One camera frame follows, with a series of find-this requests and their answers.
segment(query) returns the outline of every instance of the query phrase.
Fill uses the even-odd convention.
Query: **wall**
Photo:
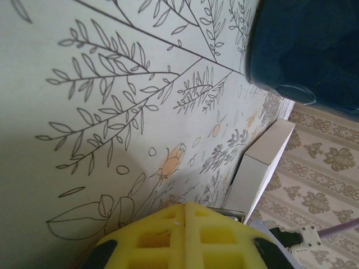
[[[1,268],[67,268],[114,229],[219,206],[291,102],[243,74],[256,1],[0,1]]]

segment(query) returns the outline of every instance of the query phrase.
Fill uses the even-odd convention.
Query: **floor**
[[[252,219],[318,230],[359,217],[359,123],[295,105],[287,148]],[[359,229],[299,253],[306,268],[359,268]]]

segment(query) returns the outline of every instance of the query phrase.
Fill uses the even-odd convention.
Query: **yellow sponge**
[[[174,205],[102,238],[117,242],[105,269],[267,268],[253,243],[265,234],[195,203]]]

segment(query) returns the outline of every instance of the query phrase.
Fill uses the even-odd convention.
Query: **cardboard box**
[[[278,119],[245,153],[228,189],[224,208],[243,211],[245,222],[262,196],[295,127]]]

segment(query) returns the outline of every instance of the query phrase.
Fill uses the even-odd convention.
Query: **floral wallpaper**
[[[359,217],[359,124],[295,105],[296,127],[253,218],[318,230]],[[299,253],[304,268],[359,268],[359,229]]]
[[[244,75],[256,6],[0,1],[0,267],[76,267],[161,208],[222,204],[243,152],[293,105]]]

